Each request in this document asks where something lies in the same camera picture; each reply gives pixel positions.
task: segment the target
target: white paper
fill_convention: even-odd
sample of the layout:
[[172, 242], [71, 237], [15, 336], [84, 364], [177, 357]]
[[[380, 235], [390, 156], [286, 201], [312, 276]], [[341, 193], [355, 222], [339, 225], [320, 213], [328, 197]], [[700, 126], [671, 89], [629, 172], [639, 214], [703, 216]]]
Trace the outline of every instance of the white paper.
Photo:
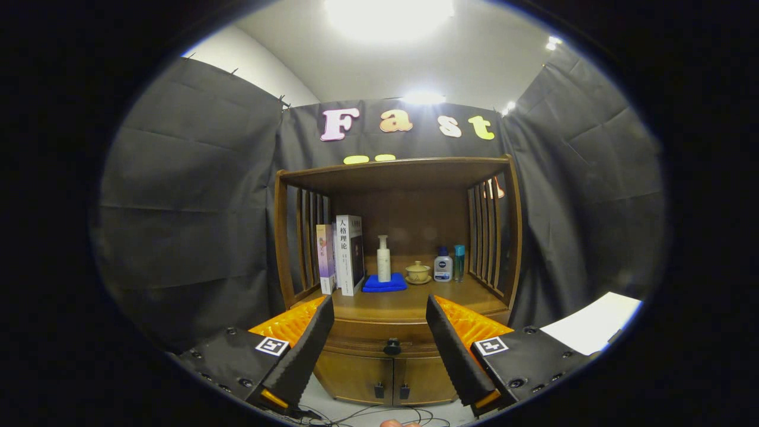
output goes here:
[[637, 299], [609, 292], [582, 310], [541, 330], [589, 356], [609, 345], [609, 339], [625, 327], [640, 304]]

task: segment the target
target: teacup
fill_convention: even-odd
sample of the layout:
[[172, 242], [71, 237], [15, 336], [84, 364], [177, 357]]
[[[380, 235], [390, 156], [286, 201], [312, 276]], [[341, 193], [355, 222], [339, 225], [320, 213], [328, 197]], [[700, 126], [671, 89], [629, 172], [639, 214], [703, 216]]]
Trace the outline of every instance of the teacup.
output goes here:
[[422, 261], [414, 261], [414, 265], [406, 267], [408, 279], [412, 282], [424, 282], [430, 275], [430, 266], [422, 265]]

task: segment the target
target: white book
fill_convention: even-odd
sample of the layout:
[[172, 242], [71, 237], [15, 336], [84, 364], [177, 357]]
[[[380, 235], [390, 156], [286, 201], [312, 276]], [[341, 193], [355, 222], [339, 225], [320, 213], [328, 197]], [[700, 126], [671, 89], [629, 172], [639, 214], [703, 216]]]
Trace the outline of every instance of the white book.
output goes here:
[[342, 294], [353, 296], [366, 279], [364, 270], [364, 240], [361, 233], [361, 217], [338, 215], [337, 270]]
[[335, 290], [335, 258], [332, 251], [332, 224], [317, 224], [317, 259], [319, 284], [322, 294], [332, 295]]

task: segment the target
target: orange gripper pad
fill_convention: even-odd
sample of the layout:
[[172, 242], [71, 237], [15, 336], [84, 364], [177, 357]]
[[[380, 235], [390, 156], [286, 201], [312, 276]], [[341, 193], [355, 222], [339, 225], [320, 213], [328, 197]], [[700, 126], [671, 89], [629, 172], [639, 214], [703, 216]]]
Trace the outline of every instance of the orange gripper pad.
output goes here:
[[456, 331], [459, 340], [464, 343], [469, 355], [476, 362], [477, 359], [472, 354], [472, 343], [474, 341], [486, 340], [499, 335], [514, 332], [510, 327], [506, 327], [493, 319], [489, 319], [480, 313], [477, 313], [462, 305], [456, 304], [448, 299], [435, 295], [435, 300], [440, 304], [442, 311], [446, 313], [448, 321], [451, 322], [453, 329]]
[[289, 341], [290, 347], [294, 347], [298, 340], [300, 340], [303, 332], [306, 331], [306, 327], [311, 322], [313, 314], [317, 312], [319, 304], [325, 298], [326, 296], [321, 296], [313, 301], [291, 308], [279, 316], [270, 318], [262, 324], [252, 327], [248, 332]]

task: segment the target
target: gray fabric backdrop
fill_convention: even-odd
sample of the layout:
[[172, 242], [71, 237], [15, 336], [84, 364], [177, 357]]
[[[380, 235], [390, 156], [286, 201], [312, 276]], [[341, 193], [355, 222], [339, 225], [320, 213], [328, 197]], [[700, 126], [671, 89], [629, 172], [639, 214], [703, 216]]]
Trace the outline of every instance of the gray fabric backdrop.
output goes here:
[[[352, 107], [361, 117], [348, 136], [321, 141], [322, 112]], [[409, 113], [410, 131], [380, 130], [380, 114], [394, 108]], [[438, 115], [456, 118], [461, 138], [443, 135]], [[490, 121], [494, 139], [476, 136], [467, 123], [475, 115]], [[624, 96], [566, 45], [506, 117], [398, 100], [281, 112], [254, 85], [177, 60], [125, 119], [106, 164], [95, 228], [104, 279], [170, 350], [256, 324], [284, 309], [271, 233], [276, 171], [384, 153], [514, 156], [525, 233], [512, 327], [549, 324], [607, 291], [644, 298], [658, 281], [668, 230], [658, 144]]]

